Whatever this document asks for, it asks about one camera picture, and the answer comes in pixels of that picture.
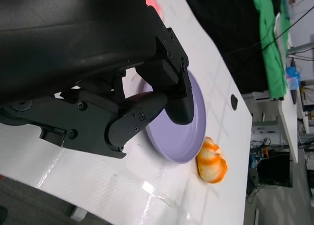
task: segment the black cable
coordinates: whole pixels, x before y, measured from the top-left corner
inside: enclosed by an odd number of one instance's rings
[[[266,37],[268,36],[269,32],[270,32],[270,29],[273,28],[274,24],[272,24],[269,28],[268,28],[268,31],[266,33],[266,35],[264,36],[264,38],[262,38],[260,41],[258,41],[256,44],[253,44],[251,46],[248,46],[248,47],[243,47],[243,48],[240,48],[240,49],[236,49],[236,50],[232,50],[230,52],[227,52],[225,53],[224,55],[230,55],[232,53],[235,53],[235,52],[240,52],[240,51],[243,51],[243,50],[248,50],[250,48],[253,48],[255,47],[256,45],[259,45],[264,39],[266,39]]]
[[[295,7],[295,6],[298,6],[300,3],[302,3],[303,1],[306,1],[306,0],[301,0],[300,2],[296,3],[296,4],[292,4],[289,8],[292,8],[292,7]]]
[[[301,57],[294,57],[294,59],[302,60],[302,61],[314,61],[314,59],[305,59],[305,58],[301,58]]]
[[[294,52],[293,54],[295,54],[295,53],[303,53],[303,52],[307,52],[307,51],[310,51],[310,50],[314,50],[314,48],[311,48],[311,49],[308,49],[308,50],[304,50],[304,51],[301,51],[301,52]]]
[[[310,8],[305,14],[303,14],[296,22],[294,22],[291,26],[289,26],[284,32],[282,32],[279,36],[277,36],[272,42],[270,42],[268,45],[266,45],[261,52],[263,52],[266,48],[268,48],[270,45],[272,45],[278,38],[280,38],[283,34],[285,34],[288,30],[291,29],[295,24],[297,24],[302,18],[304,18],[309,12],[311,12],[314,9],[314,6]]]

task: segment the black hole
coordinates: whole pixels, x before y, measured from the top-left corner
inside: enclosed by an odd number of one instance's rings
[[[237,108],[237,98],[233,94],[231,95],[231,106],[232,109],[235,111]]]

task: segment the white table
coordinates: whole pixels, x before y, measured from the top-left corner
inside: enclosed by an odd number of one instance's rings
[[[219,144],[229,169],[219,184],[198,177],[196,162],[162,158],[145,132],[127,142],[124,159],[63,149],[39,139],[40,129],[0,125],[0,174],[43,190],[114,225],[243,225],[252,118],[216,46],[185,0],[158,0],[203,92],[206,136]],[[134,69],[126,96],[138,92]],[[230,96],[238,98],[231,107]]]
[[[290,90],[287,90],[283,101],[277,102],[284,136],[288,141],[294,163],[298,163],[297,105],[293,104]]]

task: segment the green cloth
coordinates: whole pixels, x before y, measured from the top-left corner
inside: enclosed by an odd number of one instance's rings
[[[274,25],[276,16],[271,0],[253,0],[258,13],[260,14],[260,38],[261,46],[265,48],[275,40]],[[285,8],[283,2],[281,3],[281,30],[284,31],[289,27],[290,22],[286,18]],[[284,48],[287,50],[288,31],[282,37]],[[266,76],[268,82],[268,90],[270,97],[280,98],[287,92],[286,79],[284,68],[281,62],[277,43],[274,42],[262,52],[265,63]]]

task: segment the blue object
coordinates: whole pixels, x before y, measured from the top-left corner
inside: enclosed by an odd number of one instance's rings
[[[296,67],[286,67],[286,79],[289,83],[290,90],[297,90],[301,84],[300,73],[296,70]]]

